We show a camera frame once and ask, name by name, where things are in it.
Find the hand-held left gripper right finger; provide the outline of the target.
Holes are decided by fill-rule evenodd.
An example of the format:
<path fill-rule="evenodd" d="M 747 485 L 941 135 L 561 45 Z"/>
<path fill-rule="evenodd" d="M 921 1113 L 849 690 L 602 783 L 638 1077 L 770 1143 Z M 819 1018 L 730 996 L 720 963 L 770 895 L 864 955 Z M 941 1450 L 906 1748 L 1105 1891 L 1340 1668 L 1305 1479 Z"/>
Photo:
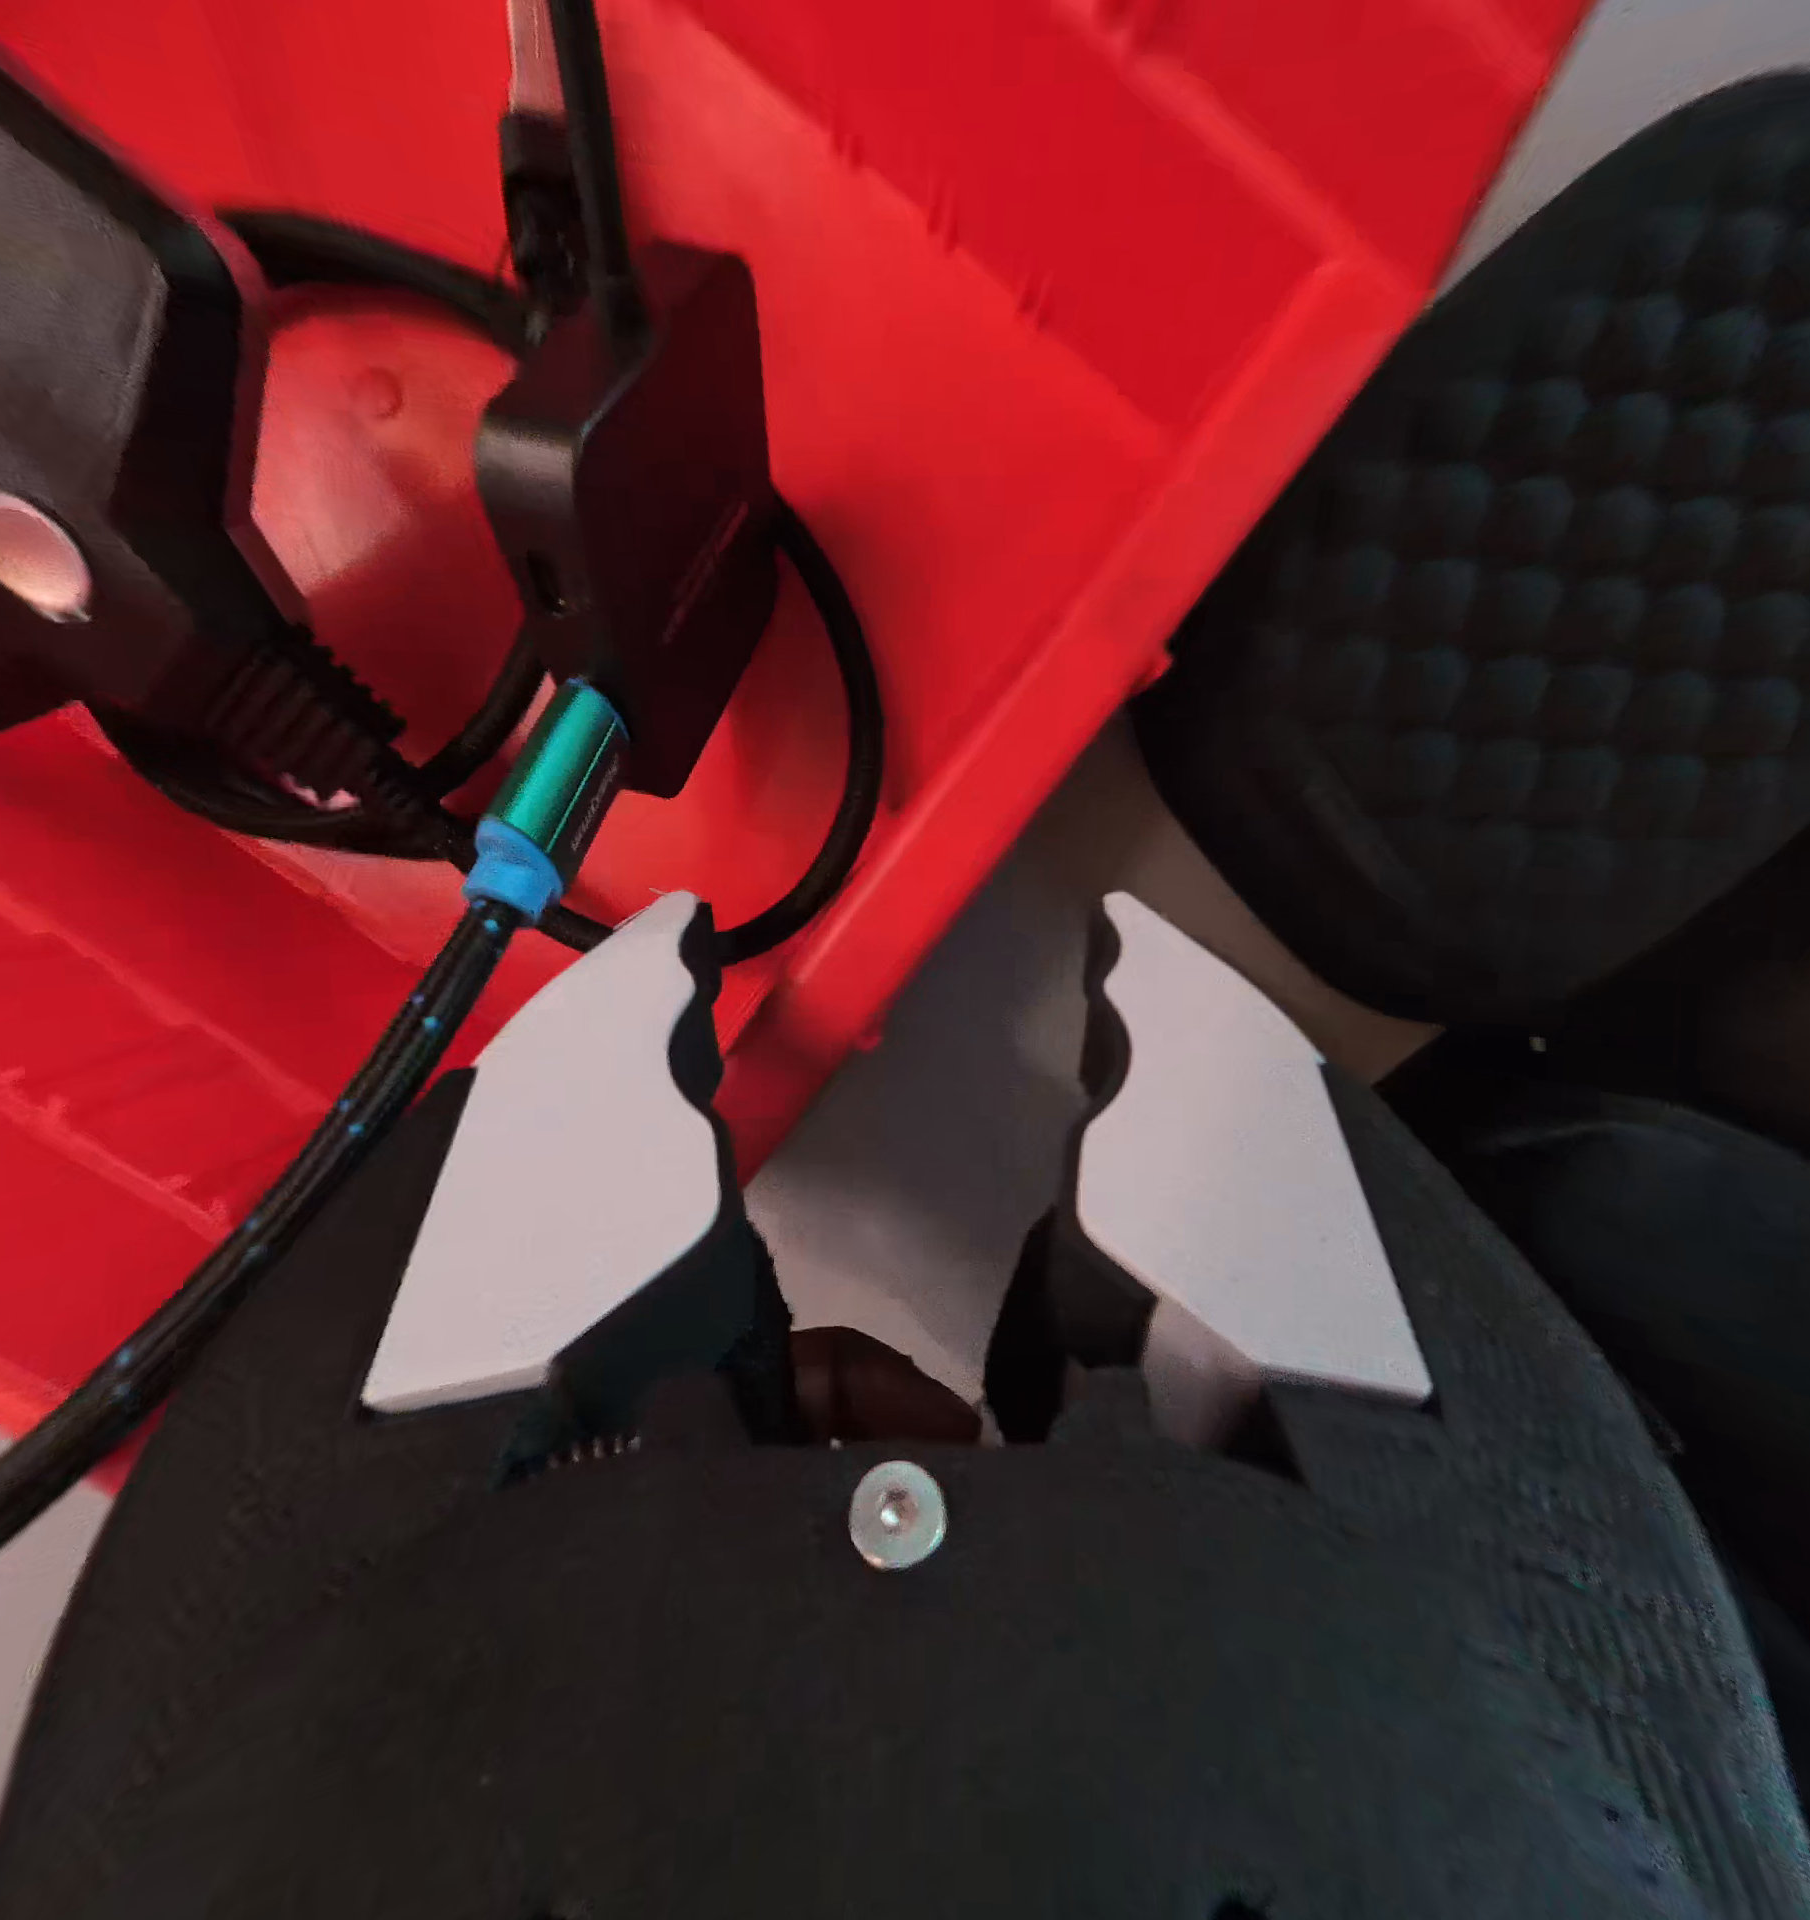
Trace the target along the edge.
<path fill-rule="evenodd" d="M 1425 1409 L 1324 1055 L 1141 900 L 1106 893 L 1093 933 L 1070 1224 L 1146 1291 L 1158 1429 L 1222 1446 L 1273 1387 Z"/>

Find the black bumpy foam pad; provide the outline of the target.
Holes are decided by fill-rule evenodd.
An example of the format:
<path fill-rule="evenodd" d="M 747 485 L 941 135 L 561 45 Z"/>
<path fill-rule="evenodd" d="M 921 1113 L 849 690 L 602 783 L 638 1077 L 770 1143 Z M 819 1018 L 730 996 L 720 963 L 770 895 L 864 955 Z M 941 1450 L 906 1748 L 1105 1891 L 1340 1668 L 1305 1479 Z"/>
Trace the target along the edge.
<path fill-rule="evenodd" d="M 1433 1025 L 1620 970 L 1810 827 L 1810 69 L 1637 132 L 1433 301 L 1131 707 L 1313 972 Z"/>

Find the wide black HDMI switch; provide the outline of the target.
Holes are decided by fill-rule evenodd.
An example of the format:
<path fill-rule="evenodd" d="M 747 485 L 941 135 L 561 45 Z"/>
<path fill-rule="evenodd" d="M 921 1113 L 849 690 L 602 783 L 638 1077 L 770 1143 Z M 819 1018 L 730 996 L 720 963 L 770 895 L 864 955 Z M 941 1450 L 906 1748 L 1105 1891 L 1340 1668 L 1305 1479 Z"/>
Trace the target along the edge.
<path fill-rule="evenodd" d="M 396 741 L 253 515 L 265 303 L 0 55 L 0 731 L 111 707 L 333 783 Z"/>

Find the square black HDMI hub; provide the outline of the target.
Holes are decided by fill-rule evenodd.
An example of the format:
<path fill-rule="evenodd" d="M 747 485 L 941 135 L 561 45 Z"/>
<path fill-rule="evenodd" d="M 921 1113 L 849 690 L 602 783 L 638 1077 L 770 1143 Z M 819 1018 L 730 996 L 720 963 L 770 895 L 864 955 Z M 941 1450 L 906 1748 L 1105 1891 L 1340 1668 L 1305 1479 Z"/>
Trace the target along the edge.
<path fill-rule="evenodd" d="M 605 696 L 623 786 L 668 799 L 770 627 L 775 501 L 746 260 L 652 242 L 638 271 L 649 330 L 554 323 L 488 400 L 475 470 L 532 657 Z"/>

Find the red plastic bin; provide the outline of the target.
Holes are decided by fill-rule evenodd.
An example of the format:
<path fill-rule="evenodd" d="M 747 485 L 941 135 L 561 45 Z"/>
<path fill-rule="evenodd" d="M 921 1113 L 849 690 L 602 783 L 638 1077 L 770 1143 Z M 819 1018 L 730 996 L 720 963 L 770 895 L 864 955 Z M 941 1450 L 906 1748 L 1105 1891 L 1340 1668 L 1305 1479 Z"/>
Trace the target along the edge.
<path fill-rule="evenodd" d="M 599 5 L 632 223 L 750 264 L 774 476 L 887 700 L 857 876 L 718 1002 L 758 1172 L 1408 327 L 1590 4 Z M 505 4 L 0 4 L 0 70 L 190 212 L 503 267 Z M 261 558 L 428 752 L 519 620 L 469 450 L 505 361 L 310 305 L 279 309 Z M 785 594 L 582 905 L 728 922 L 809 858 L 842 696 Z M 2 1432 L 292 1155 L 456 891 L 225 836 L 75 714 L 0 734 Z"/>

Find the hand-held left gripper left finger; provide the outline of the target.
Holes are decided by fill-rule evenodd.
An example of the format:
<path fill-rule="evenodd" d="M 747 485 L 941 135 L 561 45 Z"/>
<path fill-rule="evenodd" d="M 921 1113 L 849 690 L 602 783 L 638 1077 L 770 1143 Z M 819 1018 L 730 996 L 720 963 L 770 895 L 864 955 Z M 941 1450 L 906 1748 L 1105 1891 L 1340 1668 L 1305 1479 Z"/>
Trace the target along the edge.
<path fill-rule="evenodd" d="M 668 1302 L 741 1222 L 724 1125 L 717 931 L 654 897 L 478 1053 L 362 1404 L 396 1417 L 531 1389 L 578 1350 L 620 1417 L 652 1365 L 741 1332 L 744 1285 Z"/>

